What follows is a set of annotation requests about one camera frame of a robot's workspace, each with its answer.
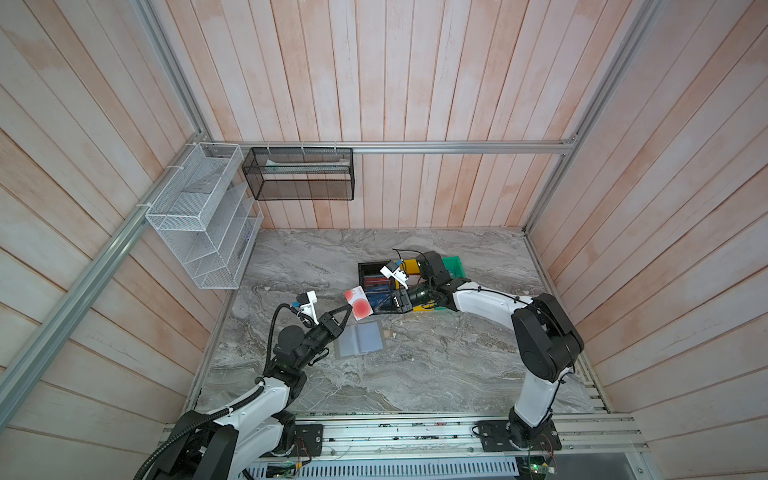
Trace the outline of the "white red-dot credit card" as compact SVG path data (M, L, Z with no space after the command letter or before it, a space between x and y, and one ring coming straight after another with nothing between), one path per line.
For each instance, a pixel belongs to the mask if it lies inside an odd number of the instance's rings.
M344 297L352 307L352 314L357 321L373 315L373 308L361 286L346 291Z

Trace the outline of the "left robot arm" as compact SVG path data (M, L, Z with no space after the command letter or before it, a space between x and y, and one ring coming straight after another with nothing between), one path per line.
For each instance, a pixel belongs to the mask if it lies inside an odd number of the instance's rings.
M344 332L353 307L325 312L309 330L289 325L276 333L285 309L302 315L288 303L274 310L264 370L255 386L218 410L183 414L169 438L139 467L136 479L235 479L264 454L292 452L295 416L286 408L307 381L303 369L328 355L328 345Z

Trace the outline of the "beige leather card holder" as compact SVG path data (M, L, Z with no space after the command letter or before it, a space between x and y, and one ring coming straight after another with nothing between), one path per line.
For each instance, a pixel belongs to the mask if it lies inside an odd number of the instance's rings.
M383 350L385 341L378 321L348 325L335 341L335 358L356 357Z

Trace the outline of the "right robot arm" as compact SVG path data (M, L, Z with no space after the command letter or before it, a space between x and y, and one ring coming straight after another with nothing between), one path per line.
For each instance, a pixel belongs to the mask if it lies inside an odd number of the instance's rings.
M472 428L485 452L562 448L552 405L564 378L575 371L584 341L551 294L521 297L453 277L434 251L416 257L419 282L408 284L405 262L390 261L380 274L398 285L381 301L398 313L415 307L442 307L483 317L513 331L526 367L523 387L506 420L483 420Z

